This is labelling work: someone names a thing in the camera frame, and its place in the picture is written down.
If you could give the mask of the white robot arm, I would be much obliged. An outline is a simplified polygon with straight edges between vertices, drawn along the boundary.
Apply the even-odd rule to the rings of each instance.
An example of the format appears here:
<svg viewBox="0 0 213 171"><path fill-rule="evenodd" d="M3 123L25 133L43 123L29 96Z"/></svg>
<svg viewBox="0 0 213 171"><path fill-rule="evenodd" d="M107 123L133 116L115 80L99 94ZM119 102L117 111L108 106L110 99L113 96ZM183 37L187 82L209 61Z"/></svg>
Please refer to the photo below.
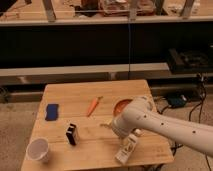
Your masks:
<svg viewBox="0 0 213 171"><path fill-rule="evenodd" d="M107 124L124 139L134 129L145 129L213 157L213 126L160 115L146 96L134 98Z"/></svg>

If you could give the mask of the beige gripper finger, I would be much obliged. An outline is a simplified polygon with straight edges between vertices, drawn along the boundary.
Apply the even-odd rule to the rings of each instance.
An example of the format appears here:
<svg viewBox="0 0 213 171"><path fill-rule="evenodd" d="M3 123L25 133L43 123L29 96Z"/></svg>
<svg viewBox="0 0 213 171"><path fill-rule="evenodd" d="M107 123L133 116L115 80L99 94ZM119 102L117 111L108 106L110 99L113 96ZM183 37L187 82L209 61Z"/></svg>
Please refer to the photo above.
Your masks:
<svg viewBox="0 0 213 171"><path fill-rule="evenodd" d="M111 123L101 123L100 126L105 128L112 128Z"/></svg>

